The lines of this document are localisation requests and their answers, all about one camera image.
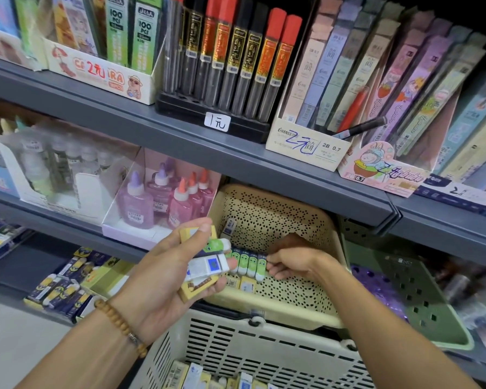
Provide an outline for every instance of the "forearm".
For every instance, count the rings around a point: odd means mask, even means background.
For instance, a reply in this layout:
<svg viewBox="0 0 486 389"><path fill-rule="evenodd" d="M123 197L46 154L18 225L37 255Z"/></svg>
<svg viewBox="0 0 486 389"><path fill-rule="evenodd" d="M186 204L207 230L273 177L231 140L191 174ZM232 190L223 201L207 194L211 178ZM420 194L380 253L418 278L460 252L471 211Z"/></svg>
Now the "forearm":
<svg viewBox="0 0 486 389"><path fill-rule="evenodd" d="M328 293L379 389L479 387L420 333L377 300L353 275L327 256L316 279Z"/></svg>
<svg viewBox="0 0 486 389"><path fill-rule="evenodd" d="M133 366L136 347L102 311L94 311L16 389L116 389Z"/></svg>

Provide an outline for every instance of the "pink glue bottle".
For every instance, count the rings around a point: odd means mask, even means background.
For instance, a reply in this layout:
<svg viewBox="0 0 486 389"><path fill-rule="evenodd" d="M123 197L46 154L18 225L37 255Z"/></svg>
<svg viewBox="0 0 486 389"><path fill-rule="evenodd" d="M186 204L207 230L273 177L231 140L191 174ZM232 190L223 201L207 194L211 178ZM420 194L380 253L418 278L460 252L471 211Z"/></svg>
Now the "pink glue bottle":
<svg viewBox="0 0 486 389"><path fill-rule="evenodd" d="M155 217L167 216L169 201L173 189L169 186L169 177L166 175L165 164L160 164L160 170L153 173L153 180L148 182L147 191L153 196L153 212Z"/></svg>
<svg viewBox="0 0 486 389"><path fill-rule="evenodd" d="M166 158L165 162L166 174L169 177L169 186L174 191L180 184L180 177L175 174L175 159L171 157Z"/></svg>
<svg viewBox="0 0 486 389"><path fill-rule="evenodd" d="M195 219L201 216L201 207L203 206L203 198L198 193L198 183L196 182L196 172L191 173L189 178L189 202L193 205L193 217Z"/></svg>
<svg viewBox="0 0 486 389"><path fill-rule="evenodd" d="M153 197L144 190L137 171L131 174L130 182L121 195L121 215L128 225L135 228L153 228Z"/></svg>
<svg viewBox="0 0 486 389"><path fill-rule="evenodd" d="M201 171L200 180L198 181L198 193L203 198L200 215L204 217L207 215L214 199L214 191L209 188L209 172L205 168Z"/></svg>
<svg viewBox="0 0 486 389"><path fill-rule="evenodd" d="M167 223L175 229L181 223L190 221L193 218L193 205L189 202L187 181L182 177L180 185L175 189L173 198L169 203L169 217Z"/></svg>

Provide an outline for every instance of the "black pen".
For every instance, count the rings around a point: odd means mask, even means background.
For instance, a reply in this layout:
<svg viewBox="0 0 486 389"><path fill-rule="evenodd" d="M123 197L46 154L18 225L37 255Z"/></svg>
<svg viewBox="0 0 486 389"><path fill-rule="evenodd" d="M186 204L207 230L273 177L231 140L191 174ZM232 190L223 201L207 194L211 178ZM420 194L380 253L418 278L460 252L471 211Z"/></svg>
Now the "black pen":
<svg viewBox="0 0 486 389"><path fill-rule="evenodd" d="M387 118L385 116L376 117L372 120L366 121L365 123L355 125L350 129L339 132L338 134L333 135L333 137L337 139L346 139L350 136L361 134L362 132L381 127L385 124L387 124Z"/></svg>

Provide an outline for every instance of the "person's left hand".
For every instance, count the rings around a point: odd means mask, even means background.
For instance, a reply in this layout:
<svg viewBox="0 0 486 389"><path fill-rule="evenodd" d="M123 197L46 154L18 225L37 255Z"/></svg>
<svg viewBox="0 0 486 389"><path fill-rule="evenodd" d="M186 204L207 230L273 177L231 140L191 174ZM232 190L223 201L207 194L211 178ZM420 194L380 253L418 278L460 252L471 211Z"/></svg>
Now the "person's left hand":
<svg viewBox="0 0 486 389"><path fill-rule="evenodd" d="M198 218L176 228L144 256L126 284L110 300L146 345L153 343L179 320L196 300L225 287L225 277L220 277L216 284L187 303L182 302L177 293L187 274L189 261L207 244L211 225L210 218ZM199 229L181 244L180 229L194 227ZM236 268L234 258L227 262L231 269Z"/></svg>

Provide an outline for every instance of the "hand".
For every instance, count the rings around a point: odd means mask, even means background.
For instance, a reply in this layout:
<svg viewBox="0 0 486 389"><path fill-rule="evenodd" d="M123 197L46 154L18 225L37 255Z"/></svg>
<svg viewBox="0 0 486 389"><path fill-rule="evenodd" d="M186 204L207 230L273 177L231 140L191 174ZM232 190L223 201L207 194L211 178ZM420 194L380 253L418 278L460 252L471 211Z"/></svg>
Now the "hand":
<svg viewBox="0 0 486 389"><path fill-rule="evenodd" d="M315 274L320 260L333 259L296 233L290 233L276 241L268 252L266 270L277 280L301 276L316 281Z"/></svg>
<svg viewBox="0 0 486 389"><path fill-rule="evenodd" d="M185 280L188 262L209 240L211 224L210 218L198 218L176 228L144 256L110 301L146 345L153 343L179 320L196 300L225 287L225 277L221 277L187 303L182 302L177 293ZM180 229L193 227L199 227L198 231L180 244ZM231 269L236 268L235 259L227 262Z"/></svg>

